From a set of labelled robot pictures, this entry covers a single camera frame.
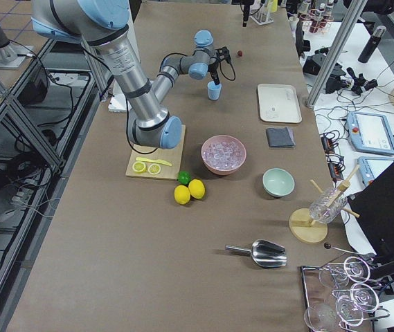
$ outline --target blue and white device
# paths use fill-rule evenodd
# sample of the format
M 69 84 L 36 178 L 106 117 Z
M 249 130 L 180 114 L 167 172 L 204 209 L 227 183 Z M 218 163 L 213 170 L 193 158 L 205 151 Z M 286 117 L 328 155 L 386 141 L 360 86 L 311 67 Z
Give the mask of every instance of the blue and white device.
M 394 155 L 394 137 L 386 116 L 352 112 L 347 121 L 350 141 L 357 151 Z
M 365 187 L 370 185 L 393 162 L 394 158 L 389 157 L 359 157 L 357 163 L 360 165 L 359 172 Z

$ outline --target yellow knife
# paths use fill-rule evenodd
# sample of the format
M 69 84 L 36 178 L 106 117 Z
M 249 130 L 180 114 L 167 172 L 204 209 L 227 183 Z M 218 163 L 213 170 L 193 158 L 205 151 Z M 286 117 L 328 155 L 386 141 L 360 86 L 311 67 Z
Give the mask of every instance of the yellow knife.
M 166 160 L 163 159 L 149 159 L 149 158 L 145 158 L 145 157 L 136 157 L 135 158 L 136 161 L 145 161 L 147 163 L 157 163 L 157 164 L 162 164 L 162 165 L 166 165 L 166 166 L 172 166 L 171 163 L 169 163 Z

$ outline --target wooden cutting board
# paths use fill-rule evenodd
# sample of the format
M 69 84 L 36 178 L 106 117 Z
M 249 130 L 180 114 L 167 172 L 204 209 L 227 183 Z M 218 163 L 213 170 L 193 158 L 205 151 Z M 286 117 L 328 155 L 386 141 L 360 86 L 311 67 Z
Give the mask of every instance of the wooden cutting board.
M 134 150 L 132 150 L 132 153 L 129 158 L 129 162 L 127 164 L 126 176 L 131 176 L 135 178 L 157 178 L 163 180 L 176 180 L 178 176 L 178 172 L 180 171 L 181 155 L 183 153 L 185 131 L 186 131 L 186 126 L 183 124 L 181 126 L 180 143 L 173 149 L 157 149 L 155 152 L 151 154 L 139 154 Z M 134 147 L 135 149 L 141 152 L 149 152 L 153 150 L 152 147 L 142 147 L 139 145 L 135 145 Z M 135 173 L 132 170 L 132 165 L 135 163 L 136 157 L 145 157 L 149 159 L 163 159 L 172 163 L 172 166 L 160 165 L 161 172 L 157 175 L 149 174 L 147 171 L 143 173 Z

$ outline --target blue cup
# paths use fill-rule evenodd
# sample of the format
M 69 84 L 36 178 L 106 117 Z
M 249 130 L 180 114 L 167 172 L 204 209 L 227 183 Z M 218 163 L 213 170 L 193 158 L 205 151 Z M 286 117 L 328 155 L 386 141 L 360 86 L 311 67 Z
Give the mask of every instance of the blue cup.
M 222 92 L 222 84 L 215 85 L 214 81 L 208 83 L 208 96 L 210 100 L 217 100 Z

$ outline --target metal scoop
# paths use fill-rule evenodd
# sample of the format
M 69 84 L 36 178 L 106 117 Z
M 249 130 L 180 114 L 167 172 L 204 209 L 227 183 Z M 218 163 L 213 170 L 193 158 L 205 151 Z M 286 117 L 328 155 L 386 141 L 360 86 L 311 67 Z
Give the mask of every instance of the metal scoop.
M 280 268 L 286 266 L 287 262 L 285 247 L 266 240 L 254 241 L 251 249 L 228 245 L 225 249 L 251 256 L 253 261 L 262 268 Z

